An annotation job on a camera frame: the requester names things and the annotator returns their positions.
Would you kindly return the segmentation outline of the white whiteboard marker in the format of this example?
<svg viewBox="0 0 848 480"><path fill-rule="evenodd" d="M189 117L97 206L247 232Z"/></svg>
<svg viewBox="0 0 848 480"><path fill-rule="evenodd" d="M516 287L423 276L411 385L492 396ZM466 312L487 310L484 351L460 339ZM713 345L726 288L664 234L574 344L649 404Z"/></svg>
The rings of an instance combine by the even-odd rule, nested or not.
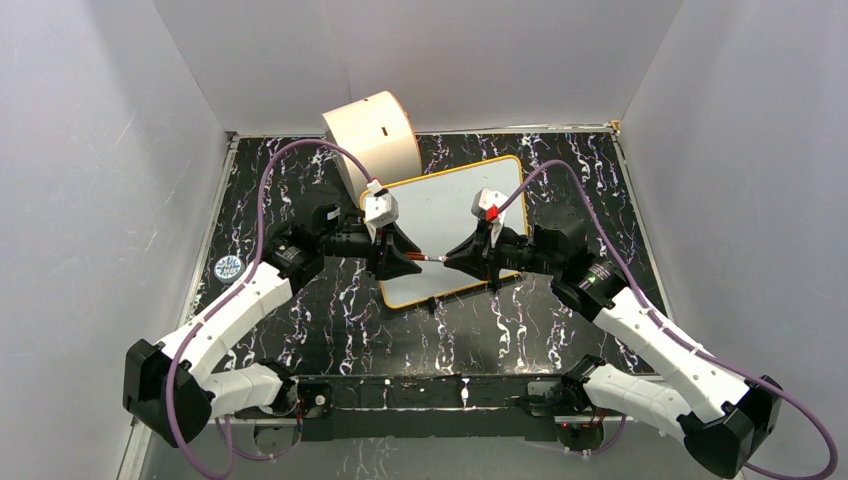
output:
<svg viewBox="0 0 848 480"><path fill-rule="evenodd" d="M422 252L406 252L405 256L413 261L419 262L438 262L444 263L447 260L446 256L429 255Z"/></svg>

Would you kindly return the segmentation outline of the yellow framed whiteboard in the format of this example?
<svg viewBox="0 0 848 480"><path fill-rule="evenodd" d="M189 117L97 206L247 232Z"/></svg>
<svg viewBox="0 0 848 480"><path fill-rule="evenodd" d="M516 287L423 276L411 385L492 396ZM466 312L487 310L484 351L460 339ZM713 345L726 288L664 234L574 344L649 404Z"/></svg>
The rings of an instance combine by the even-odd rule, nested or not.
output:
<svg viewBox="0 0 848 480"><path fill-rule="evenodd" d="M521 161L506 155L396 182L388 186L399 202L398 227L428 256L416 264L419 274L382 281L383 301L402 309L483 284L437 262L467 239L477 225L473 199L484 187L508 197L524 180Z"/></svg>

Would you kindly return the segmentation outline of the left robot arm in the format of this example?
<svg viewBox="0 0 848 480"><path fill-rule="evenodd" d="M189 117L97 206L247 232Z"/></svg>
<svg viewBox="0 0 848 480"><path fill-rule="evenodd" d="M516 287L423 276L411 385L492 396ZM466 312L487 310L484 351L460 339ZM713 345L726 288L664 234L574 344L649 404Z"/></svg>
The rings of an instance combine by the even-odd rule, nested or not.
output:
<svg viewBox="0 0 848 480"><path fill-rule="evenodd" d="M275 416L294 411L299 391L275 361L228 373L215 368L260 321L294 297L329 257L357 258L377 280L421 273L419 252L399 228L389 190L369 184L360 209L347 209L330 185L307 191L292 216L263 240L259 258L221 296L185 325L127 351L123 407L174 448L187 445L215 417L252 407Z"/></svg>

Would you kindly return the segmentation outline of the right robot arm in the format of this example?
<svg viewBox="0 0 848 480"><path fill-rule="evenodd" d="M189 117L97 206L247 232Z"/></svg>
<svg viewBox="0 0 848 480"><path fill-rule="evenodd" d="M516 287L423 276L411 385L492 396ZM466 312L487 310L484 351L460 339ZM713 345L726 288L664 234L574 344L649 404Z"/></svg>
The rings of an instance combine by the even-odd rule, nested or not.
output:
<svg viewBox="0 0 848 480"><path fill-rule="evenodd" d="M682 443L710 473L735 477L769 436L781 400L760 384L708 362L676 325L639 298L614 262L593 254L586 226L571 207L537 210L530 235L504 226L496 207L476 206L474 232L450 250L445 266L500 286L501 270L550 276L556 298L623 341L666 385L625 374L585 356L558 391L577 414L612 409Z"/></svg>

